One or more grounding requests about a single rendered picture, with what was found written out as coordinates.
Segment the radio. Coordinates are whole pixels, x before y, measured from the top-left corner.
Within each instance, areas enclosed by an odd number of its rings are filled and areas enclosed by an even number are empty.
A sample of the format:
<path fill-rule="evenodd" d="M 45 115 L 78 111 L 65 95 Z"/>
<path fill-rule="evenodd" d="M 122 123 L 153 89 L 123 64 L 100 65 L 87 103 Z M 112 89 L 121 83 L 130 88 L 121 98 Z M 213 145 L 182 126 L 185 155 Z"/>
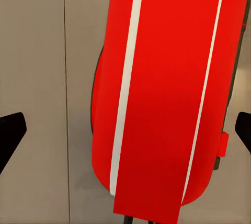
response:
<path fill-rule="evenodd" d="M 109 1 L 90 102 L 92 164 L 123 224 L 177 224 L 219 168 L 250 4 Z"/>

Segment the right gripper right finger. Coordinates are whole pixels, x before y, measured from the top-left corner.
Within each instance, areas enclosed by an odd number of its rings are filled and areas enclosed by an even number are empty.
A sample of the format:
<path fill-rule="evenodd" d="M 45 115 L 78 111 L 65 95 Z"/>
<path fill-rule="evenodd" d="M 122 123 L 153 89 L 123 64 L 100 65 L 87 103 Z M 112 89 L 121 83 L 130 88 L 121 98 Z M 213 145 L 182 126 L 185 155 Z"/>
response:
<path fill-rule="evenodd" d="M 251 114 L 245 112 L 238 113 L 235 132 L 251 153 Z"/>

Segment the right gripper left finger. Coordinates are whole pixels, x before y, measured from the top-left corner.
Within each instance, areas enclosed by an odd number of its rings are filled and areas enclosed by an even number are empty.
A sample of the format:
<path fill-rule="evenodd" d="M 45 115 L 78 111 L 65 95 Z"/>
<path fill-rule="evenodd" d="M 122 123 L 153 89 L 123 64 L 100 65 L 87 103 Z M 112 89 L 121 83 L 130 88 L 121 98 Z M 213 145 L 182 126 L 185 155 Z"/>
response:
<path fill-rule="evenodd" d="M 27 131 L 22 112 L 0 118 L 0 174 Z"/>

